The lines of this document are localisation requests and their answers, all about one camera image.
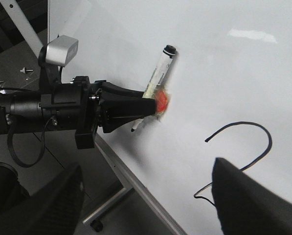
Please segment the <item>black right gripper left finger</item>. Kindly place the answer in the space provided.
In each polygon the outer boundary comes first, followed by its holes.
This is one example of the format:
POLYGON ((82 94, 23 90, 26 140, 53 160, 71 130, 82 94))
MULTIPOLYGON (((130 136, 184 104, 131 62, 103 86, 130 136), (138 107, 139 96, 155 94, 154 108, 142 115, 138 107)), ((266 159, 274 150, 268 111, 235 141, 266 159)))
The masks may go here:
POLYGON ((0 215, 0 235, 72 235, 84 201, 83 173, 70 164, 46 186, 0 215))

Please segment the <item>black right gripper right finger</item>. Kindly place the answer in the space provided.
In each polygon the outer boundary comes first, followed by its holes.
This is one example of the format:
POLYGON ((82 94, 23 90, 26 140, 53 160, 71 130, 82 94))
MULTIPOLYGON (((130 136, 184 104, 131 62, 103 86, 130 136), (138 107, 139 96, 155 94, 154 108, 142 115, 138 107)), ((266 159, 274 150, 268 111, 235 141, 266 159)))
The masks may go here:
POLYGON ((224 158, 216 158, 212 196, 225 235, 292 235, 292 204, 224 158))

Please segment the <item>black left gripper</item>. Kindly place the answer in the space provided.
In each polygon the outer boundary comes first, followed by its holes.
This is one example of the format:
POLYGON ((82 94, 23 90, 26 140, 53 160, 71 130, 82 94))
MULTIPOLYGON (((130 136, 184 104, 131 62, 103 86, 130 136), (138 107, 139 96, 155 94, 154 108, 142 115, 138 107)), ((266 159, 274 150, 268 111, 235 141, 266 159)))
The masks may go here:
POLYGON ((143 92, 125 89, 106 80, 90 83, 87 76, 77 76, 73 83, 54 83, 52 86, 43 81, 40 88, 43 114, 55 116, 59 129, 75 130, 78 149, 95 146, 98 89, 101 89, 99 106, 104 133, 156 112, 154 99, 143 98, 143 92))

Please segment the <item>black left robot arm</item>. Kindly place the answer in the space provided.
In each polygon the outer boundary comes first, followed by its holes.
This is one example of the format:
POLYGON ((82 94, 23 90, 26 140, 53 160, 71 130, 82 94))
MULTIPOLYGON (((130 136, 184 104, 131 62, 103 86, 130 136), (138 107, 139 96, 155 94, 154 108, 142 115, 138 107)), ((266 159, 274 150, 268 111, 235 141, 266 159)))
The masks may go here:
POLYGON ((142 92, 77 76, 73 83, 56 85, 49 94, 39 90, 0 93, 0 134, 75 130, 77 148, 88 149, 94 147, 98 127, 110 133, 154 115, 156 108, 156 101, 143 98, 142 92))

